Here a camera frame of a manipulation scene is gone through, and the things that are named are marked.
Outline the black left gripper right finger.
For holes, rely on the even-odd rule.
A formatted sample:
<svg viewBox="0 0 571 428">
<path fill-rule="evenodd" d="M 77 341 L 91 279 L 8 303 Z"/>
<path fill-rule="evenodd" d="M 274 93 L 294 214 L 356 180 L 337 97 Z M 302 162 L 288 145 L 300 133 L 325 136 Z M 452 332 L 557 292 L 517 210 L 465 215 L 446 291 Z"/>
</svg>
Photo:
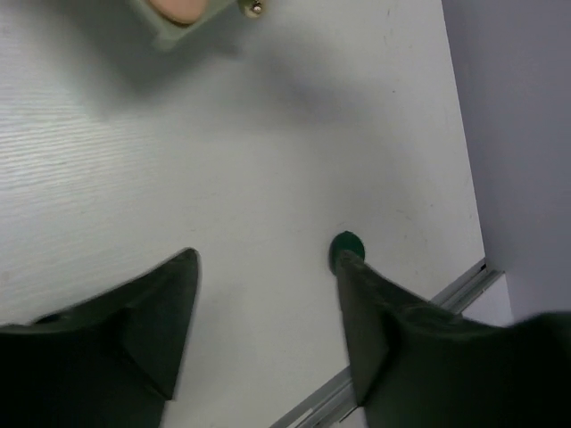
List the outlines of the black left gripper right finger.
<svg viewBox="0 0 571 428">
<path fill-rule="evenodd" d="M 383 333 L 386 362 L 358 397 L 371 427 L 567 427 L 570 316 L 544 313 L 500 327 L 437 306 L 392 303 L 344 251 L 336 280 L 348 355 Z"/>
</svg>

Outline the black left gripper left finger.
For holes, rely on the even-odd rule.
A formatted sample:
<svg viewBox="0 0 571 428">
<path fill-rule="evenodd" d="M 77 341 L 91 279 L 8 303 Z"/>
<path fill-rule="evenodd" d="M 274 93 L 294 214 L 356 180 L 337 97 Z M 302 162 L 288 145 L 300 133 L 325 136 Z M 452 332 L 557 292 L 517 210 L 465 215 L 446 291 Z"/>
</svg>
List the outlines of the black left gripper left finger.
<svg viewBox="0 0 571 428">
<path fill-rule="evenodd" d="M 199 284 L 198 252 L 185 249 L 92 299 L 3 325 L 2 426 L 159 426 Z"/>
</svg>

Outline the peach round makeup puff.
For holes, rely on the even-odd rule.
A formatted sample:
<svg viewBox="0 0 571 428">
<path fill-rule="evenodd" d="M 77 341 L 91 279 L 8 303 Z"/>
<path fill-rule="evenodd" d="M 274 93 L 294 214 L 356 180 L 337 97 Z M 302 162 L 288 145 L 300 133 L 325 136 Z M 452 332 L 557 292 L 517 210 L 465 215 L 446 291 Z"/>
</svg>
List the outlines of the peach round makeup puff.
<svg viewBox="0 0 571 428">
<path fill-rule="evenodd" d="M 160 15 L 180 25 L 190 25 L 204 14 L 208 0 L 148 0 Z"/>
</svg>

